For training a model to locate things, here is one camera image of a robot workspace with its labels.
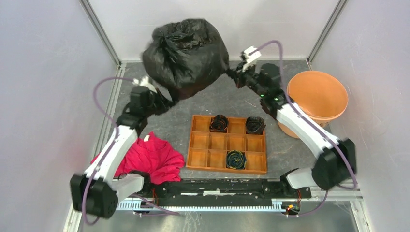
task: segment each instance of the black garbage bag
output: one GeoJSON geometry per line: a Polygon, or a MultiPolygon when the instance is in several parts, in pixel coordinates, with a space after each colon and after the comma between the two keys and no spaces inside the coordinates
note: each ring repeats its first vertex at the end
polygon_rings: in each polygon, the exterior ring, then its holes
{"type": "Polygon", "coordinates": [[[172,105],[194,96],[229,69],[229,55],[217,29],[190,18],[157,27],[142,53],[147,74],[165,87],[172,105]]]}

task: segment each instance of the terracotta pot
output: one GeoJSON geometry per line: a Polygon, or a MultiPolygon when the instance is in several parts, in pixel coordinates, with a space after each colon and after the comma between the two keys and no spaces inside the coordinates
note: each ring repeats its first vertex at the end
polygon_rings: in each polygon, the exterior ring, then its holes
{"type": "MultiPolygon", "coordinates": [[[[294,76],[287,92],[305,114],[321,127],[341,116],[349,97],[344,86],[334,77],[320,71],[304,71],[294,76]]],[[[279,127],[289,136],[298,138],[285,125],[279,127]]]]}

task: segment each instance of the aluminum frame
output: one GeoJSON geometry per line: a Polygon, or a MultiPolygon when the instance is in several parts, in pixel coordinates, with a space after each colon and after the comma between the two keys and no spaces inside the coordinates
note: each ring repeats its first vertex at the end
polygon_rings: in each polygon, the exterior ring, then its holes
{"type": "Polygon", "coordinates": [[[309,65],[315,59],[317,53],[319,52],[321,46],[323,45],[323,42],[326,40],[327,36],[329,35],[330,30],[332,29],[333,25],[336,23],[340,13],[343,11],[348,1],[349,0],[339,0],[339,2],[336,4],[336,7],[333,10],[332,14],[330,15],[329,20],[327,20],[327,23],[324,26],[323,31],[321,32],[317,42],[315,43],[312,51],[307,57],[307,61],[309,65]]]}
{"type": "Polygon", "coordinates": [[[111,58],[114,62],[120,66],[121,60],[119,56],[115,52],[113,45],[111,44],[110,40],[108,39],[107,34],[104,31],[103,26],[101,25],[97,15],[95,14],[94,10],[92,9],[91,3],[88,0],[79,0],[81,5],[84,8],[84,11],[87,13],[88,17],[90,18],[91,23],[93,24],[95,30],[97,31],[98,35],[100,36],[102,42],[104,43],[105,47],[108,49],[111,58]]]}

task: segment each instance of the red cloth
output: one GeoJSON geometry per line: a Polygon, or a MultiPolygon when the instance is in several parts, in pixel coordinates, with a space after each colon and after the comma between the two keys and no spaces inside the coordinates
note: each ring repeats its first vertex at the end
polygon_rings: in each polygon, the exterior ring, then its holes
{"type": "Polygon", "coordinates": [[[131,171],[149,173],[153,184],[165,181],[180,181],[179,169],[184,166],[184,157],[172,148],[165,140],[157,138],[153,132],[149,133],[149,140],[144,142],[138,138],[125,154],[114,176],[128,174],[131,171]]]}

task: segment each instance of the wooden compartment tray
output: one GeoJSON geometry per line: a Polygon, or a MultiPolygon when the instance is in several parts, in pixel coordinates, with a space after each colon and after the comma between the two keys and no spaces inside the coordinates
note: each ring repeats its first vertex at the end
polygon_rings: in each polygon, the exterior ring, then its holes
{"type": "Polygon", "coordinates": [[[265,131],[262,135],[246,134],[246,118],[227,117],[227,132],[210,132],[209,124],[213,117],[192,117],[186,167],[211,172],[266,174],[265,131]],[[226,167],[226,156],[231,150],[245,153],[243,170],[226,167]]]}

